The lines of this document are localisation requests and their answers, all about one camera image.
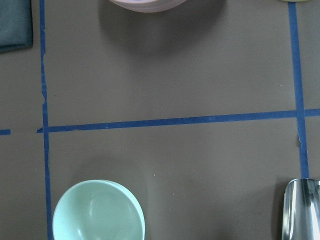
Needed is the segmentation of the mint green bowl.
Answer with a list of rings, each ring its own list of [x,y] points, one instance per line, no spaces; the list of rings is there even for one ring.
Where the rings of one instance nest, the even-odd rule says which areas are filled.
[[[144,213],[137,198],[110,180],[86,180],[69,188],[53,214],[56,240],[143,240]]]

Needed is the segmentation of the pink bowl with ice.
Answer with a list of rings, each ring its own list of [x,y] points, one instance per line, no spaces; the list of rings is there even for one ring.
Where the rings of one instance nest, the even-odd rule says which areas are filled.
[[[173,9],[186,0],[111,0],[112,3],[139,13],[159,13]]]

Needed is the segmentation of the steel ice scoop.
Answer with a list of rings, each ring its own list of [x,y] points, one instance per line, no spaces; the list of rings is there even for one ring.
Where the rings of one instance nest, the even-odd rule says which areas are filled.
[[[297,178],[288,183],[284,192],[283,240],[320,239],[320,181]]]

